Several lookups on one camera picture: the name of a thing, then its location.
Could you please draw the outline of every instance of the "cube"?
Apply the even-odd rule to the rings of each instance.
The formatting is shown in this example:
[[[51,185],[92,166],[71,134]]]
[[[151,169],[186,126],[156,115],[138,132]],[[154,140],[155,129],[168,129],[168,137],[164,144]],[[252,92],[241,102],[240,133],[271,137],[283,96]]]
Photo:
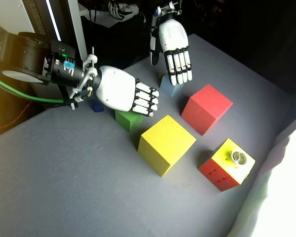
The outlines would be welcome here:
[[[138,153],[163,176],[195,141],[189,132],[167,115],[141,135]]]
[[[144,116],[133,111],[123,112],[115,110],[115,120],[124,127],[127,131],[131,131],[140,124]]]
[[[104,106],[97,100],[93,100],[92,108],[93,108],[93,111],[96,113],[104,111]]]
[[[181,117],[199,134],[204,135],[232,104],[219,91],[207,85],[190,97]]]
[[[171,85],[168,75],[164,75],[161,80],[160,90],[166,93],[169,96],[175,96],[180,93],[183,89],[183,84],[176,84],[175,86]]]
[[[231,159],[232,151],[243,153],[246,157],[246,163],[234,163]],[[225,191],[241,185],[249,175],[255,162],[249,154],[228,138],[216,148],[211,157],[198,170],[220,191]]]

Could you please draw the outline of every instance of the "table surface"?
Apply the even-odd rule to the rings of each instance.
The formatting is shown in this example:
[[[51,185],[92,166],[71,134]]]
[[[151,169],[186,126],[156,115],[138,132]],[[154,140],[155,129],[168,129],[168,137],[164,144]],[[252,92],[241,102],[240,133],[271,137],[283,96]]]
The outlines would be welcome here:
[[[132,132],[112,111],[49,109],[0,136],[0,237],[222,237],[231,227],[290,105],[290,97],[196,35],[193,81],[160,93],[159,110]],[[126,69],[158,87],[164,58]],[[233,106],[204,136],[181,117],[189,96],[211,84]],[[160,177],[137,153],[140,135],[166,115],[197,141]],[[241,186],[220,192],[198,171],[231,138],[254,159]]]

